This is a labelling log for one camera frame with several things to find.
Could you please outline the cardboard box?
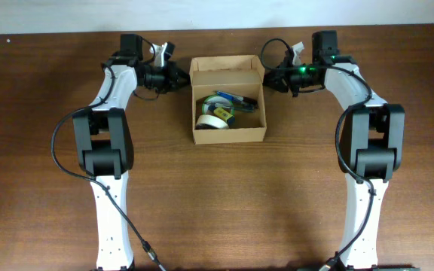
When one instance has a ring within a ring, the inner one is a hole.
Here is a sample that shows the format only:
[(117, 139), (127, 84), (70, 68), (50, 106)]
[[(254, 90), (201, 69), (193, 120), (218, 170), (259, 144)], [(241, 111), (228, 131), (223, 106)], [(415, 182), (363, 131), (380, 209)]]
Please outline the cardboard box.
[(189, 75), (196, 145), (264, 140), (264, 68), (256, 55), (196, 57)]

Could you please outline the clear black retractable pen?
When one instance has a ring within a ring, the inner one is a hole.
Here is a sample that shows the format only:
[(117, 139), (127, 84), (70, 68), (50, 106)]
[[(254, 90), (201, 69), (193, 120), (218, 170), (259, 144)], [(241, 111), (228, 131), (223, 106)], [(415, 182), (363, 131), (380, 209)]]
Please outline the clear black retractable pen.
[(254, 112), (255, 108), (254, 107), (246, 107), (246, 106), (233, 106), (233, 105), (226, 105), (226, 104), (222, 104), (222, 103), (218, 103), (218, 102), (204, 102), (205, 105), (210, 106), (214, 106), (216, 108), (226, 108), (226, 109), (231, 109), (231, 110), (235, 110), (235, 111), (243, 111), (243, 112)]

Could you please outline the black and white marker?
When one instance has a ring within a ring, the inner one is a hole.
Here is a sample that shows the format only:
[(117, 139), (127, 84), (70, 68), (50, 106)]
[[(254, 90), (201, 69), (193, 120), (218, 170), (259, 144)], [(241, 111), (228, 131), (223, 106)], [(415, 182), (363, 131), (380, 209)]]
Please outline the black and white marker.
[(239, 102), (239, 103), (244, 103), (244, 104), (248, 104), (248, 105), (257, 105), (258, 102), (255, 99), (251, 99), (245, 96), (236, 96), (236, 95), (231, 95), (229, 93), (223, 93), (222, 96), (224, 96), (226, 99), (230, 99), (234, 102)]

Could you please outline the yellow and black highlighter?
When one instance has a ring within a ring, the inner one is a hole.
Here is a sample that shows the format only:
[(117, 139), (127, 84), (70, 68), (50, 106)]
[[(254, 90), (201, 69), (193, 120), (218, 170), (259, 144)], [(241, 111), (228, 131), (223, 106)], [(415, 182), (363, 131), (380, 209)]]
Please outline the yellow and black highlighter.
[(227, 112), (221, 107), (216, 107), (214, 105), (209, 106), (209, 110), (218, 118), (223, 120), (226, 124), (231, 125), (235, 122), (235, 116)]

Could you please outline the blue retractable pen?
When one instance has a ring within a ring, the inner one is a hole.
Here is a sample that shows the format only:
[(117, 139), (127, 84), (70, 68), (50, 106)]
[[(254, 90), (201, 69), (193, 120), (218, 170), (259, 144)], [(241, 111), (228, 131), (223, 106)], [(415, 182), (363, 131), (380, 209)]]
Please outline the blue retractable pen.
[(218, 91), (218, 90), (216, 90), (215, 93), (216, 93), (217, 95), (219, 95), (219, 96), (222, 96), (222, 97), (224, 97), (224, 98), (226, 98), (226, 99), (230, 99), (230, 100), (232, 100), (232, 101), (234, 101), (234, 102), (239, 102), (239, 103), (244, 102), (242, 96), (238, 96), (238, 95), (235, 95), (235, 94), (226, 93), (226, 92), (222, 92), (222, 91)]

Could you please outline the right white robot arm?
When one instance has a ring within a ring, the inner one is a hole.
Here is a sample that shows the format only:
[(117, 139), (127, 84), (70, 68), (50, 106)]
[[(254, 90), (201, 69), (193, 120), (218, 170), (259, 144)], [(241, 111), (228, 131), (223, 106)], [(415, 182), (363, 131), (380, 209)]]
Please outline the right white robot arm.
[(303, 44), (286, 45), (283, 61), (263, 84), (294, 97), (328, 90), (343, 109), (335, 128), (335, 151), (347, 185), (344, 234), (322, 270), (377, 270), (381, 206), (393, 173), (402, 163), (405, 110), (379, 97), (355, 59), (341, 54), (335, 30), (312, 35), (312, 62), (304, 64)]

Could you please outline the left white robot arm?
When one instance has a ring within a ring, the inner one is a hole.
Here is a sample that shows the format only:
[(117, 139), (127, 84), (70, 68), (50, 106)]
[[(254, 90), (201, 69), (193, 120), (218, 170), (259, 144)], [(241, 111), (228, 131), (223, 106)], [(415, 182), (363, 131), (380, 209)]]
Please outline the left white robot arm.
[(90, 179), (98, 229), (97, 270), (132, 270), (126, 193), (134, 149), (126, 107), (139, 87), (160, 95), (189, 84), (188, 73), (171, 60), (175, 45), (151, 44), (146, 61), (145, 39), (123, 34), (120, 48), (102, 64), (104, 80), (96, 98), (72, 117), (78, 163)]

